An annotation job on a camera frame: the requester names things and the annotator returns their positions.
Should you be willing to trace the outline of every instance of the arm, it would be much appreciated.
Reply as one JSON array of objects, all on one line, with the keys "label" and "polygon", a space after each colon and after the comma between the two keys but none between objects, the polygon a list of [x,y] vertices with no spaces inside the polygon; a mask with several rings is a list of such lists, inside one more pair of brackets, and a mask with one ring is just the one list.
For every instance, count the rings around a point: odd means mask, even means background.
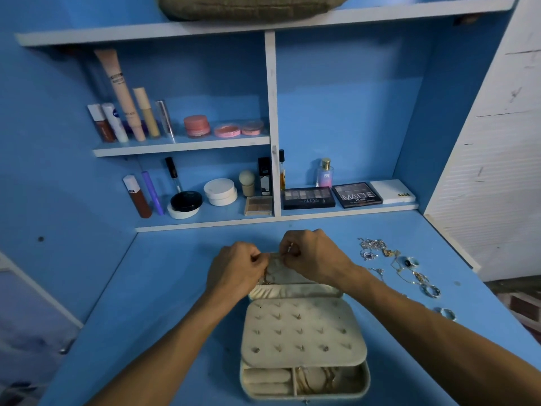
[{"label": "arm", "polygon": [[177,326],[131,362],[87,406],[166,406],[220,320],[265,273],[269,254],[236,242],[214,258],[207,289]]},{"label": "arm", "polygon": [[389,288],[351,262],[323,231],[288,231],[280,253],[286,266],[366,307],[457,403],[539,404],[539,370]]}]

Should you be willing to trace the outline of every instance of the blue table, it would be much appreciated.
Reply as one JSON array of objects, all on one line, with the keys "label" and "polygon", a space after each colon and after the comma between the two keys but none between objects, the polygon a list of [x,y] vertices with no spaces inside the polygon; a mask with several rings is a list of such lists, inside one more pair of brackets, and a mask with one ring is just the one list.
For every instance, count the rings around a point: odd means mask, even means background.
[{"label": "blue table", "polygon": [[[417,211],[400,211],[139,233],[41,405],[83,404],[157,341],[202,293],[210,262],[223,245],[244,240],[262,251],[276,251],[285,231],[316,228],[327,232],[355,263],[384,268],[389,286],[429,308],[451,308],[458,322],[541,369],[541,347],[531,335]],[[390,258],[364,262],[359,255],[359,237],[381,238],[389,248],[416,257],[421,263],[419,270],[441,289],[441,298],[431,299],[418,286],[400,279],[389,266]],[[342,404],[455,404],[368,311],[349,297],[345,299],[353,307],[368,346],[372,385],[361,401]],[[209,337],[173,404],[254,403],[239,383],[247,305],[246,299],[241,301]]]}]

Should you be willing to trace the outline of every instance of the shelf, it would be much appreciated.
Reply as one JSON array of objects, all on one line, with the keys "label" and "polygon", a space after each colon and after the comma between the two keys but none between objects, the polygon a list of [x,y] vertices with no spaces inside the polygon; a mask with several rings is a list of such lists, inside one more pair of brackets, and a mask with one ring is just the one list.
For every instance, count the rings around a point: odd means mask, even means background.
[{"label": "shelf", "polygon": [[513,8],[514,3],[515,0],[434,1],[431,3],[333,10],[304,20],[274,24],[228,24],[208,21],[170,22],[88,28],[83,30],[17,33],[15,34],[15,37],[23,47],[42,47],[46,45],[100,43],[105,41],[183,37],[197,34],[279,30],[282,28],[369,23],[374,21],[404,20],[425,17],[446,17],[462,14],[508,11]]},{"label": "shelf", "polygon": [[215,207],[204,200],[201,209],[193,217],[183,220],[176,220],[169,214],[161,217],[154,213],[148,219],[140,219],[137,232],[153,232],[153,231],[172,231],[172,230],[187,230],[190,228],[206,228],[214,226],[229,226],[229,225],[246,225],[258,224],[262,222],[279,222],[279,221],[296,221],[300,219],[313,218],[331,218],[331,217],[346,217],[349,215],[376,214],[393,211],[409,211],[418,209],[417,202],[407,202],[401,204],[386,204],[386,205],[370,205],[359,208],[343,209],[340,204],[334,208],[321,209],[296,209],[293,211],[282,211],[281,217],[272,217],[262,215],[260,217],[244,216],[244,206],[246,198],[239,196],[231,205],[225,207]]},{"label": "shelf", "polygon": [[147,140],[143,142],[137,142],[132,138],[125,144],[119,142],[102,142],[94,149],[94,155],[102,157],[156,154],[175,151],[192,151],[196,149],[248,147],[250,145],[268,145],[270,143],[271,138],[266,130],[257,136],[239,135],[234,138],[218,138],[213,134],[202,138],[189,138],[186,135],[175,135],[174,138],[166,136],[161,136],[160,138],[147,137]]}]

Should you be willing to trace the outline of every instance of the pink compact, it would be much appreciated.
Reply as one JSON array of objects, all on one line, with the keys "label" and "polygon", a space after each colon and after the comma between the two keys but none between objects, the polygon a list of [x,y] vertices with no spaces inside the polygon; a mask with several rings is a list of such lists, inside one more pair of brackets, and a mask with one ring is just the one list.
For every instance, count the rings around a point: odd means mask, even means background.
[{"label": "pink compact", "polygon": [[263,130],[263,121],[249,121],[242,126],[243,135],[259,135]]},{"label": "pink compact", "polygon": [[235,124],[225,124],[214,128],[214,135],[220,138],[232,138],[240,135],[240,128]]},{"label": "pink compact", "polygon": [[191,115],[184,118],[186,134],[190,137],[201,137],[210,132],[210,124],[205,115]]}]

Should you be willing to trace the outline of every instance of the pink perfume bottle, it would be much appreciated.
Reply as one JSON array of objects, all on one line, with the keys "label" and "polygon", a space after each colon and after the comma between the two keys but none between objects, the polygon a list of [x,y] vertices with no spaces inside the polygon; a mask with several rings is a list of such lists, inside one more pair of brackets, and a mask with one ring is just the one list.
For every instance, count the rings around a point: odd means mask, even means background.
[{"label": "pink perfume bottle", "polygon": [[331,159],[323,158],[321,160],[321,167],[318,169],[318,180],[315,183],[317,187],[331,187],[333,186],[333,170],[331,167]]}]

